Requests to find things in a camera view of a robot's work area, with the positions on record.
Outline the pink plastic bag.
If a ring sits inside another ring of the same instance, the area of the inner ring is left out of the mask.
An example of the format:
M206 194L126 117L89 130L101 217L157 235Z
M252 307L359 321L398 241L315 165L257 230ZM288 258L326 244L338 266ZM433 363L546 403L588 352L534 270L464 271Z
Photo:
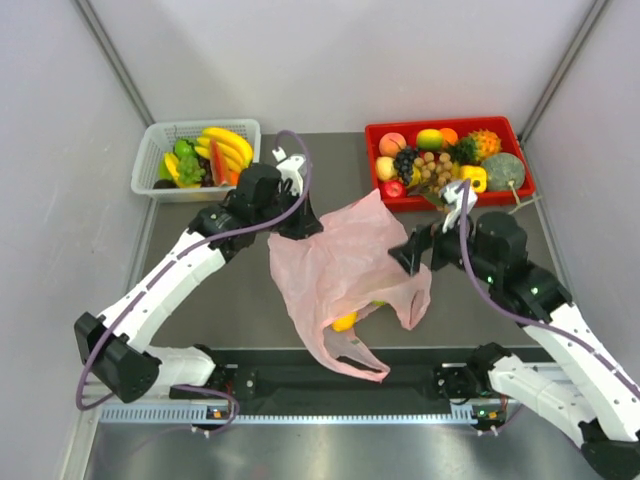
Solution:
M268 238L271 277L302 343L323 367L381 382L390 372L352 328L331 324L351 312L363 320L386 302L402 328L414 329L431 303L432 275L420 266L408 275L388 250L407 241L403 225L384 205L379 190L320 219L324 230L305 240Z

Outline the longan bunch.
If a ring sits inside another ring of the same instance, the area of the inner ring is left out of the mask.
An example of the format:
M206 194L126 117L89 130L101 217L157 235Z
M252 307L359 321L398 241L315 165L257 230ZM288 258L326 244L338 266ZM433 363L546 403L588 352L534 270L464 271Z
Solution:
M449 212L441 191L459 176L460 165L452 160L447 152L434 153L427 151L414 159L414 172L418 179L412 182L409 194L424 198L440 212Z

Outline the yellow lemon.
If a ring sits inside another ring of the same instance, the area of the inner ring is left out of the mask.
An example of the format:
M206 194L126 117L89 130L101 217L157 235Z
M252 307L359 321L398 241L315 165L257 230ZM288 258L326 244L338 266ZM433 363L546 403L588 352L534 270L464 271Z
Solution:
M357 312L351 312L345 316L337 318L331 324L331 328L338 333L348 331L354 327L358 319Z

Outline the dark purple grape bunch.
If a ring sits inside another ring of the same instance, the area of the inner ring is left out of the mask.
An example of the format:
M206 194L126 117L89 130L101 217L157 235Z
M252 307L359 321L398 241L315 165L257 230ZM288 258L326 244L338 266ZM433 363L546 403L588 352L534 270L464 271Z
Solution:
M404 147L395 156L393 165L397 178L409 187L414 177L415 160L419 157L419 151L411 146Z

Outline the green yellow mango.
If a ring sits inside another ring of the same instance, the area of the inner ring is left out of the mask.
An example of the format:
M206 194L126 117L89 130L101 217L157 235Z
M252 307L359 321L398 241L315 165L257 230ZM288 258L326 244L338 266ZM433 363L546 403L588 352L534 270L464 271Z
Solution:
M444 136L439 129L422 129L416 135L416 147L424 151L439 151Z

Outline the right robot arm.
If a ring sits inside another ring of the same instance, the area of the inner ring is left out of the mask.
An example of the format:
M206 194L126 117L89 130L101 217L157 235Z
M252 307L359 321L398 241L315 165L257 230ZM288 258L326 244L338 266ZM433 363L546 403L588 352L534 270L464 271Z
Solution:
M513 320L564 372L566 388L489 343L466 362L476 394L503 394L560 430L604 479L639 476L639 387L599 342L557 277L528 257L527 234L507 213L461 217L453 228L416 227L389 255L414 276L421 256L431 268L463 270L481 297Z

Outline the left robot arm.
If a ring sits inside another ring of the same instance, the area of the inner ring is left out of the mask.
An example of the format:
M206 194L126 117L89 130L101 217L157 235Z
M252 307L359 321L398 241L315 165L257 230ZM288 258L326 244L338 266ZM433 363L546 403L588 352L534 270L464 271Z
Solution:
M156 348L151 341L175 309L258 233L303 240L322 231L311 207L311 163L293 156L253 164L220 202L201 209L165 257L124 297L74 323L81 375L94 375L123 403L152 390L194 386L205 396L226 387L227 374L203 347Z

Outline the orange fruit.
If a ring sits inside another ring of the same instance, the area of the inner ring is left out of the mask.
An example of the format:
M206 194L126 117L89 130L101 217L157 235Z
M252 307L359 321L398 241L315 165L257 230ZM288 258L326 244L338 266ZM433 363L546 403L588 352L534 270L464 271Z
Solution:
M454 146L458 140L458 133L449 127L441 128L440 133L442 135L442 149L446 150L451 146Z

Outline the red apple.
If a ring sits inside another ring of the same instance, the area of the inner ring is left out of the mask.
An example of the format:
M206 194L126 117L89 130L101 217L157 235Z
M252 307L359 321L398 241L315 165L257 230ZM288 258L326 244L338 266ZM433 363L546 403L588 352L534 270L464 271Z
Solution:
M389 180L381 184L381 195L385 199L402 199L407 196L407 190L403 182Z

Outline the pale yellow apple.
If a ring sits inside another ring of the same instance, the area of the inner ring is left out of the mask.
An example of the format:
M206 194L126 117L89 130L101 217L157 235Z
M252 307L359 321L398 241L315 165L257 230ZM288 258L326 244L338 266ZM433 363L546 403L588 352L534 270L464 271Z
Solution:
M397 176L394 165L395 159L389 156L380 156L375 161L375 171L379 181L387 182Z

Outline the watermelon slice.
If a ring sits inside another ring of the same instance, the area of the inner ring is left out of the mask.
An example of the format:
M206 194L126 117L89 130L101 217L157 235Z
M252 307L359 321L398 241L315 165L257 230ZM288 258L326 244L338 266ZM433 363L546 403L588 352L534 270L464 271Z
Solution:
M223 152L213 139L210 140L211 169L214 182L219 187L230 186L228 165Z

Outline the pink peach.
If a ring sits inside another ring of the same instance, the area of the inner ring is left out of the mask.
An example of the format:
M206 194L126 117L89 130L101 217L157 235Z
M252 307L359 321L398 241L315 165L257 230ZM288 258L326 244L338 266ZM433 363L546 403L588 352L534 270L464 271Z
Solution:
M384 134L378 142L378 149L381 156L395 158L397 154L407 147L405 137L397 132Z

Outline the green grape bunch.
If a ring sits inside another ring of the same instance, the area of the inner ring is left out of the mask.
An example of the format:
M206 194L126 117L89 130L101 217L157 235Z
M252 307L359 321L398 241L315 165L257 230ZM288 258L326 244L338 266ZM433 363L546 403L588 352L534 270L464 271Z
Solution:
M201 167L198 158L190 155L179 160L177 172L180 182L184 185L199 184L206 174L206 170Z

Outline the green netted melon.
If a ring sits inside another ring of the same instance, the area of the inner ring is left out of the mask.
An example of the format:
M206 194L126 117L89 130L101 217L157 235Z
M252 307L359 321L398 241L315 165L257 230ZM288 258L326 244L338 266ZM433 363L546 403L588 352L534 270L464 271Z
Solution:
M490 192L520 189L526 179L523 161L510 153L498 153L488 157L482 168L487 173L487 190Z

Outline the red plastic bin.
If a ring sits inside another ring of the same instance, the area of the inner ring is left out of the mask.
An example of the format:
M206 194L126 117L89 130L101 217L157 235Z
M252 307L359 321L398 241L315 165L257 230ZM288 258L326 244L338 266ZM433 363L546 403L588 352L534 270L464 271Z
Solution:
M523 155L511 123L504 116L467 117L453 119L419 120L391 123L373 123L365 127L365 145L367 147L369 171L372 188L380 189L381 181L378 179L375 161L380 156L379 141L387 133L400 133L411 145L415 143L416 136L423 129L452 128L459 136L472 131L487 129L498 135L502 143L502 151L517 156L525 169L525 180L522 186L516 190L522 199L532 197L536 191L536 185L532 177L529 165ZM392 212L409 213L418 211L435 210L435 206L422 197L385 198L383 202ZM475 207L501 207L515 205L515 197L511 191L485 192L478 195Z

